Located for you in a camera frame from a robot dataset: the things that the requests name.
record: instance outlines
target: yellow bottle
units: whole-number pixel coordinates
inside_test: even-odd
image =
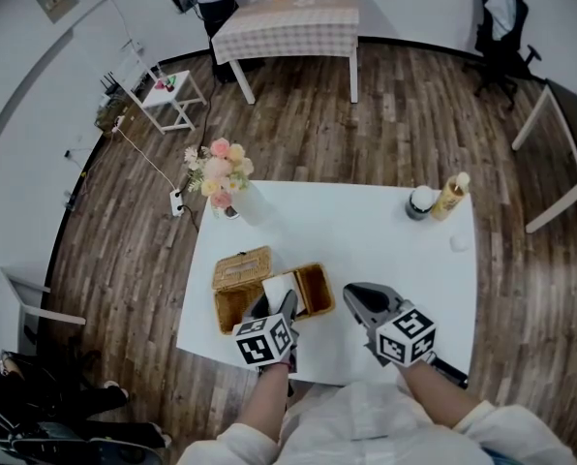
[[[470,176],[466,172],[450,177],[433,205],[431,210],[433,218],[438,221],[444,220],[469,191]]]

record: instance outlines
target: white cap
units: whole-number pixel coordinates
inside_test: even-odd
[[[428,186],[418,186],[411,194],[411,203],[419,210],[428,210],[434,201],[435,195]]]
[[[463,190],[467,190],[467,187],[470,185],[470,175],[466,172],[460,172],[459,175],[456,176],[455,184],[459,188],[463,188]]]

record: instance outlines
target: checkered tablecloth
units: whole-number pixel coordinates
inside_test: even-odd
[[[213,37],[218,64],[288,55],[349,57],[357,45],[357,0],[258,0]]]

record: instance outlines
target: person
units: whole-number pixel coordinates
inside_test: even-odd
[[[104,438],[148,448],[167,448],[171,439],[155,423],[87,420],[124,406],[129,394],[113,381],[102,388],[75,393],[58,389],[52,374],[32,356],[3,352],[0,359],[0,446],[6,447],[14,429],[37,422],[65,424],[79,438]]]
[[[481,401],[424,361],[399,366],[396,384],[315,385],[286,411],[293,366],[267,365],[236,423],[178,465],[577,464],[531,412]]]
[[[220,28],[239,8],[235,0],[197,0],[200,16],[204,21],[204,29],[209,37],[209,48],[211,50],[211,60],[213,62],[213,74],[222,83],[236,81],[235,75],[229,63],[218,65],[211,39],[220,31]],[[244,71],[252,71],[262,65],[260,60],[240,61]]]

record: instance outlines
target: wicker basket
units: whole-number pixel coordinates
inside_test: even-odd
[[[271,276],[271,250],[262,246],[217,262],[213,273],[215,310],[223,334],[241,323],[244,312],[263,293],[262,281]]]
[[[308,263],[282,274],[294,273],[308,313],[301,321],[334,309],[336,303],[327,274],[320,263]],[[262,281],[271,277],[271,251],[263,246],[243,254],[220,260],[213,274],[215,307],[223,334],[241,323],[244,312],[263,293]]]
[[[308,263],[292,270],[287,270],[282,274],[291,272],[295,274],[307,310],[307,313],[295,318],[296,322],[316,315],[326,314],[336,307],[327,273],[321,263]]]

